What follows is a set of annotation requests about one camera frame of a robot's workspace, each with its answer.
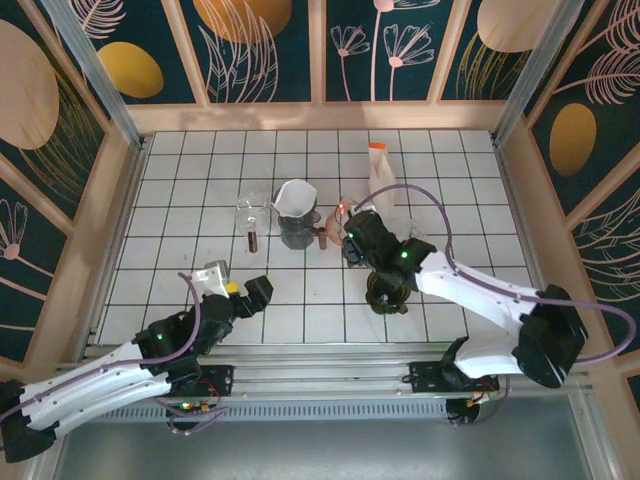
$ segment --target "clear glass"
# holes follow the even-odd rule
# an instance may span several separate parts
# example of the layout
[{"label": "clear glass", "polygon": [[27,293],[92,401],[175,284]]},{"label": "clear glass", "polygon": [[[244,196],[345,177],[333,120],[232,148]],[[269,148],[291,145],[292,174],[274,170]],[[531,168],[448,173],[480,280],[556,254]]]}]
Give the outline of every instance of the clear glass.
[{"label": "clear glass", "polygon": [[238,197],[236,205],[236,233],[247,235],[267,235],[271,222],[271,204],[269,195],[249,192]]}]

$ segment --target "yellow object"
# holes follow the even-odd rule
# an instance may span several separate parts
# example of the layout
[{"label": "yellow object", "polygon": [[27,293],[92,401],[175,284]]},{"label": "yellow object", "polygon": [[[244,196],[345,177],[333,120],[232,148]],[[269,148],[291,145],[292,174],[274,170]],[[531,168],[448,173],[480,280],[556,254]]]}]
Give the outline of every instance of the yellow object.
[{"label": "yellow object", "polygon": [[478,34],[496,52],[532,50],[558,0],[483,0],[478,9]]},{"label": "yellow object", "polygon": [[0,20],[0,138],[28,150],[42,147],[58,121],[56,72],[29,35]]},{"label": "yellow object", "polygon": [[98,51],[98,56],[116,88],[135,98],[157,95],[164,86],[162,71],[143,49],[127,42],[113,42]]},{"label": "yellow object", "polygon": [[596,143],[596,119],[589,108],[570,103],[556,116],[551,127],[551,165],[563,177],[580,171]]},{"label": "yellow object", "polygon": [[274,37],[289,23],[291,0],[193,0],[198,15],[213,33],[230,42],[246,44],[253,31],[255,43],[262,35],[251,27],[245,2],[255,16],[258,28],[259,19],[264,19]]}]

